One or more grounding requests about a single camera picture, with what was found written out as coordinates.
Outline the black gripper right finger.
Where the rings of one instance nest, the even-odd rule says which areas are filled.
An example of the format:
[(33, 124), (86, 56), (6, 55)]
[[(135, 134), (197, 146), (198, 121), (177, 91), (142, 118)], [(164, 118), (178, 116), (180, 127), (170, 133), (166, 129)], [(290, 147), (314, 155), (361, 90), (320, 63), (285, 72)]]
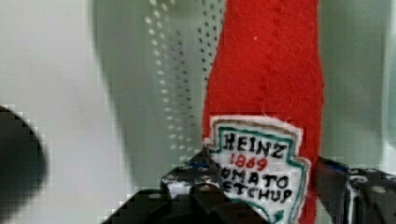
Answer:
[(396, 224), (396, 176), (319, 158), (316, 191), (332, 224)]

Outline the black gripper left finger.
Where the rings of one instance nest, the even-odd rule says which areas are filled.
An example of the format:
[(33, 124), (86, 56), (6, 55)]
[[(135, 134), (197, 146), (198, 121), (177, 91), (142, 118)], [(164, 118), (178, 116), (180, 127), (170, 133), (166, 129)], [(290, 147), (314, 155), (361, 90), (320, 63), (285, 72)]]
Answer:
[(158, 189), (142, 189), (102, 224), (269, 224), (253, 207), (234, 203), (219, 182), (208, 150), (166, 174)]

